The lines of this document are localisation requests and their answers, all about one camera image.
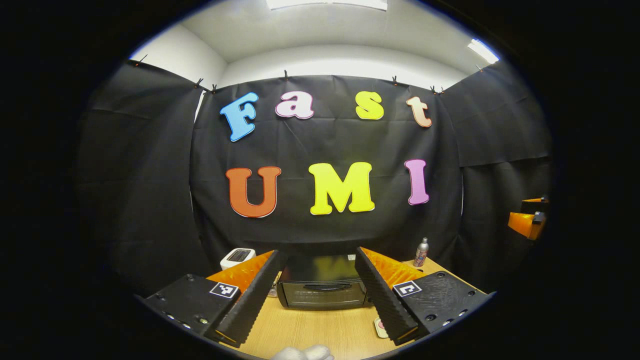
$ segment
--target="white ceiling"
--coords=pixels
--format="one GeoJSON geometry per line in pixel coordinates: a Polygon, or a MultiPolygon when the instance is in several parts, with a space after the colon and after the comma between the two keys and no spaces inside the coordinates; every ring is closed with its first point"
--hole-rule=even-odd
{"type": "Polygon", "coordinates": [[[388,0],[386,12],[344,4],[270,10],[265,0],[223,0],[182,25],[227,62],[304,45],[368,45],[439,61],[466,74],[488,62],[467,48],[471,33],[416,0],[388,0]]]}

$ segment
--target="pink letter i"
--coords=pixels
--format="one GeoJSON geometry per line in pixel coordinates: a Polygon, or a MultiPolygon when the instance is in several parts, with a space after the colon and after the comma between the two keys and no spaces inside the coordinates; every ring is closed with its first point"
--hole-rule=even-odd
{"type": "Polygon", "coordinates": [[[411,197],[409,198],[409,205],[424,204],[429,201],[429,195],[427,195],[424,189],[424,172],[423,169],[427,165],[424,160],[413,159],[404,162],[404,167],[409,169],[409,176],[411,177],[411,197]]]}

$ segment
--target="black fabric backdrop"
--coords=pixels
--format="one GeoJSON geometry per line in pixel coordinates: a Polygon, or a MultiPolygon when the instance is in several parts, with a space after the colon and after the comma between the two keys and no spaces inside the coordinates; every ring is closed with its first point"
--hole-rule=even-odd
{"type": "Polygon", "coordinates": [[[452,265],[454,239],[461,209],[461,172],[451,121],[437,95],[414,86],[346,76],[302,76],[252,81],[205,94],[198,113],[191,151],[191,193],[203,244],[212,265],[234,247],[258,253],[282,249],[291,254],[344,254],[364,246],[396,259],[411,259],[427,236],[430,257],[452,265]],[[288,91],[301,90],[313,98],[314,116],[280,118],[275,106],[288,91]],[[358,118],[355,95],[375,91],[382,97],[384,116],[358,118]],[[232,143],[220,109],[255,92],[255,130],[232,143]],[[420,127],[407,99],[418,96],[429,106],[433,125],[420,127]],[[423,159],[429,202],[410,206],[410,178],[404,162],[423,159]],[[344,180],[352,163],[372,165],[369,174],[375,209],[312,215],[315,182],[308,167],[329,163],[344,180]],[[245,218],[229,204],[230,168],[252,171],[248,200],[262,202],[260,167],[277,166],[277,207],[264,218],[245,218]]]}
{"type": "Polygon", "coordinates": [[[210,275],[189,197],[189,148],[201,88],[126,63],[81,122],[76,183],[106,263],[136,293],[210,275]]]}
{"type": "Polygon", "coordinates": [[[453,272],[497,290],[533,245],[508,227],[524,199],[548,195],[551,138],[542,109],[503,61],[448,88],[463,175],[463,215],[453,272]]]}

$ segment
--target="ceiling light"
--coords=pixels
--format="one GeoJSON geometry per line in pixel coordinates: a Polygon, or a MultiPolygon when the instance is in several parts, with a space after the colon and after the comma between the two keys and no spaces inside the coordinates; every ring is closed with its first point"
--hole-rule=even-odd
{"type": "Polygon", "coordinates": [[[288,6],[308,4],[347,4],[358,5],[366,8],[387,10],[387,0],[266,0],[269,9],[275,10],[288,6]]]}
{"type": "Polygon", "coordinates": [[[480,40],[471,40],[471,43],[467,47],[475,51],[478,55],[482,56],[490,64],[493,64],[499,60],[498,57],[493,54],[491,50],[489,50],[489,48],[480,40]]]}

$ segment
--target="foam letter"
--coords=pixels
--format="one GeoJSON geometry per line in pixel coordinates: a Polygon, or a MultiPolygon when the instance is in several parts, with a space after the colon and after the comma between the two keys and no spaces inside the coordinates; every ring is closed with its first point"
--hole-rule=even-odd
{"type": "Polygon", "coordinates": [[[281,117],[297,117],[298,119],[309,119],[314,116],[314,111],[311,110],[311,104],[314,102],[314,98],[303,91],[290,91],[282,94],[280,97],[283,101],[276,105],[276,114],[281,117]]]}
{"type": "Polygon", "coordinates": [[[342,182],[331,164],[319,163],[309,166],[309,172],[316,179],[316,203],[311,207],[311,214],[331,213],[333,208],[329,205],[327,196],[331,197],[333,205],[341,213],[347,206],[349,195],[353,195],[349,205],[352,213],[373,210],[375,204],[371,201],[369,191],[370,171],[370,163],[353,163],[342,182]]]}
{"type": "Polygon", "coordinates": [[[356,94],[356,113],[361,119],[382,119],[385,109],[379,103],[382,98],[377,92],[361,91],[356,94]]]}
{"type": "Polygon", "coordinates": [[[264,200],[260,205],[253,205],[249,203],[246,197],[246,180],[251,176],[251,170],[247,168],[230,168],[227,170],[231,208],[239,215],[247,218],[264,218],[271,214],[276,208],[278,197],[276,177],[281,173],[282,171],[279,167],[261,167],[258,169],[258,175],[262,176],[264,200]]]}
{"type": "Polygon", "coordinates": [[[431,119],[424,116],[424,110],[427,110],[427,104],[420,102],[420,98],[417,96],[412,97],[406,101],[406,104],[411,106],[413,111],[413,118],[422,127],[431,126],[431,119]]]}
{"type": "Polygon", "coordinates": [[[424,189],[424,167],[427,164],[424,160],[414,159],[404,162],[404,167],[409,169],[409,176],[411,177],[411,197],[409,198],[409,205],[424,204],[429,201],[429,195],[427,195],[424,189]]]}
{"type": "Polygon", "coordinates": [[[258,95],[255,92],[250,92],[220,109],[220,115],[227,117],[231,127],[232,142],[242,139],[255,129],[255,125],[247,123],[244,118],[248,117],[251,120],[255,118],[255,108],[253,105],[245,103],[256,101],[258,101],[258,95]],[[242,104],[244,104],[244,108],[240,110],[240,105],[242,104]]]}

